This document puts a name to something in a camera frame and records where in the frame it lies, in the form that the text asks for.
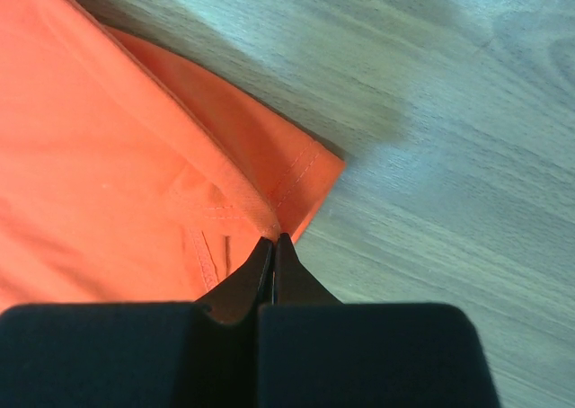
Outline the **orange t shirt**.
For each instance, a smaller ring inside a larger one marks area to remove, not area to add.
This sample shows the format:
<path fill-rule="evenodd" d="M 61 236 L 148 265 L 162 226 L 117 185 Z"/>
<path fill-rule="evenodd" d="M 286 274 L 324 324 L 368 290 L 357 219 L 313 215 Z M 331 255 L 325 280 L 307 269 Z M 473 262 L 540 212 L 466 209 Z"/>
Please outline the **orange t shirt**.
<path fill-rule="evenodd" d="M 339 157 L 75 0 L 1 0 L 1 306 L 197 299 L 298 238 Z"/>

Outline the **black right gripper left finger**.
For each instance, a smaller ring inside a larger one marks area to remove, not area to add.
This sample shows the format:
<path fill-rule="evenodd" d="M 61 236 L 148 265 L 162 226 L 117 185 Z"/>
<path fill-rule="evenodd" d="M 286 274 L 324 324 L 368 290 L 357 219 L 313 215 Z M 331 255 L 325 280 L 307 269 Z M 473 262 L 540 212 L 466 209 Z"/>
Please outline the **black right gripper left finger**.
<path fill-rule="evenodd" d="M 28 304 L 1 316 L 4 407 L 252 407 L 271 241 L 196 302 Z"/>

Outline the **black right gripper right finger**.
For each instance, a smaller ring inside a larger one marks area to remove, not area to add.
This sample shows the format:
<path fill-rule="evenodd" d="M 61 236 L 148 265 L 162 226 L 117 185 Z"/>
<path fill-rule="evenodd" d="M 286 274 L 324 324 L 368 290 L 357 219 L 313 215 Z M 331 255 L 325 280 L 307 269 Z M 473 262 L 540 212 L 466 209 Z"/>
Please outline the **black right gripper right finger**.
<path fill-rule="evenodd" d="M 497 407 L 468 316 L 442 303 L 343 304 L 277 242 L 258 317 L 261 407 Z"/>

